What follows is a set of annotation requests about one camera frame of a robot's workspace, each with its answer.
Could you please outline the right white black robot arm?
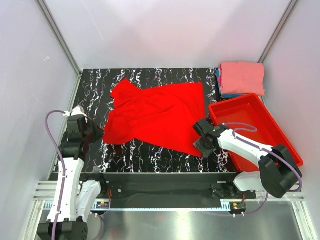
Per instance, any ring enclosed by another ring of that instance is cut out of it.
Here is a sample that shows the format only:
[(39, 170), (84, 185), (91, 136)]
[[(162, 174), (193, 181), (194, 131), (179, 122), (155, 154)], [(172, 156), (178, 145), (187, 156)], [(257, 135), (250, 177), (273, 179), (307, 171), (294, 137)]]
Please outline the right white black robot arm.
[(232, 129), (229, 123), (213, 126), (202, 119), (193, 129), (200, 137), (193, 145), (202, 157), (207, 158), (220, 148), (258, 167), (258, 171), (243, 171), (233, 178), (231, 183), (238, 191), (266, 191), (281, 199), (288, 192), (295, 193), (302, 189), (302, 173), (286, 146), (263, 144), (239, 134), (240, 131), (255, 133), (256, 127), (241, 123)]

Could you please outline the red t shirt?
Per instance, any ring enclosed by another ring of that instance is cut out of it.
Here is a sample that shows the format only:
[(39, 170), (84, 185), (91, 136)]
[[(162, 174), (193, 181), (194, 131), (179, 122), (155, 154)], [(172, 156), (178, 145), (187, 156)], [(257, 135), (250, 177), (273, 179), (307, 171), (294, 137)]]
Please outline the red t shirt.
[(108, 115), (103, 141), (122, 145), (139, 140), (200, 157), (194, 147), (199, 135), (193, 129), (206, 116), (203, 84), (170, 84), (145, 90), (128, 79), (112, 91), (114, 110)]

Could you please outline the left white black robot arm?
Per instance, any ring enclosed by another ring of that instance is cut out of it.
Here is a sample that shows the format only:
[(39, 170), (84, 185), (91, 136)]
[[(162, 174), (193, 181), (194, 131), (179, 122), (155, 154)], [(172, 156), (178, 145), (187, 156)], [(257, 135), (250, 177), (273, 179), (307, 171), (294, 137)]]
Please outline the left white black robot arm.
[(58, 153), (58, 179), (51, 210), (45, 223), (37, 227), (42, 240), (86, 240), (88, 217), (96, 198), (102, 192), (103, 178), (80, 183), (86, 154), (103, 131), (84, 114), (69, 116), (67, 129)]

